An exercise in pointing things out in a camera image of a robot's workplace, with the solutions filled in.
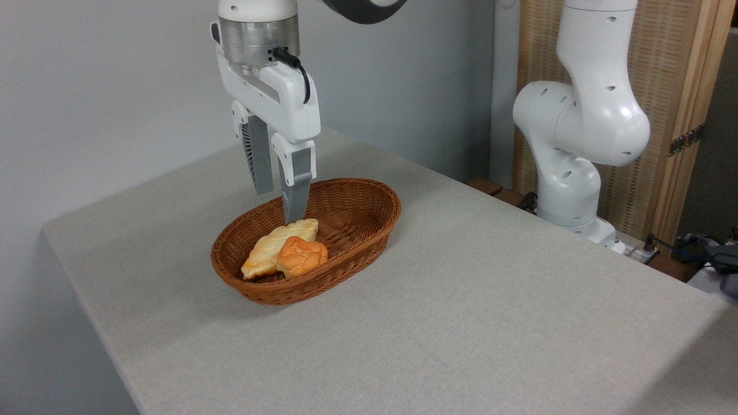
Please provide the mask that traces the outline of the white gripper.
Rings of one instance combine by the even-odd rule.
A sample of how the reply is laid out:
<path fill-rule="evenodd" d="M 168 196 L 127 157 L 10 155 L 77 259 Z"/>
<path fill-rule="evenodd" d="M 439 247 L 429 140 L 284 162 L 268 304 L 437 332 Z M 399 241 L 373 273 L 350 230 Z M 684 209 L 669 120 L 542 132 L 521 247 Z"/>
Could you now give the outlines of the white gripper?
<path fill-rule="evenodd" d="M 232 70 L 220 45 L 216 46 L 216 56 L 224 87 L 235 100 L 231 106 L 233 126 L 242 142 L 256 193 L 273 191 L 270 126 L 279 133 L 272 137 L 272 149 L 278 159 L 285 223 L 302 220 L 310 183 L 317 175 L 315 143 L 310 139 L 321 133 L 312 78 L 308 78 L 311 97 L 304 103 L 305 81 L 298 69 L 279 62 L 263 67 L 256 77 L 243 76 Z"/>

